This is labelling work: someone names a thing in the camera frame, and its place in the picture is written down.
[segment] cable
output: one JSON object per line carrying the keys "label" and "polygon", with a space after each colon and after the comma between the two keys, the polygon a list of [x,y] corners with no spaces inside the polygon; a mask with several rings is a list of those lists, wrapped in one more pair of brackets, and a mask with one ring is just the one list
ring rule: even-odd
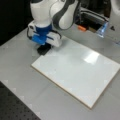
{"label": "cable", "polygon": [[86,13],[90,13],[90,14],[96,15],[96,16],[104,19],[104,21],[109,22],[105,17],[103,17],[103,16],[101,16],[101,15],[98,15],[98,14],[96,14],[96,13],[93,13],[93,12],[91,12],[91,11],[84,11],[84,10],[82,10],[81,12],[86,12]]}

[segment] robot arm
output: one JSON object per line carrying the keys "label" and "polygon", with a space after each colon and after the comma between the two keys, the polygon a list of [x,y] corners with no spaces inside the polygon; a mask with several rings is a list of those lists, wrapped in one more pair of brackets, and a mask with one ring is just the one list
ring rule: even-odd
{"label": "robot arm", "polygon": [[29,25],[28,36],[40,45],[46,43],[59,47],[61,36],[52,30],[69,29],[73,22],[78,0],[31,0],[31,12],[34,18]]}

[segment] white board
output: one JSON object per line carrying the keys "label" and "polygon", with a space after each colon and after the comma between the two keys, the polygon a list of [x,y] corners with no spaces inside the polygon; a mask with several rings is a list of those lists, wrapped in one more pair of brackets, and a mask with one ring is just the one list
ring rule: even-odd
{"label": "white board", "polygon": [[51,49],[32,67],[92,108],[120,65],[73,40],[62,40],[60,48]]}

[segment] table surface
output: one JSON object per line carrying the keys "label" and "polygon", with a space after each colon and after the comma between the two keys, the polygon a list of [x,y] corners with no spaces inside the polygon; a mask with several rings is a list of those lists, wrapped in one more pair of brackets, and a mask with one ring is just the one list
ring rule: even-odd
{"label": "table surface", "polygon": [[[0,81],[36,115],[42,120],[120,119],[120,72],[90,110],[31,67],[39,55],[26,33],[0,47]],[[76,26],[61,33],[120,63],[120,46],[112,41],[80,32]]]}

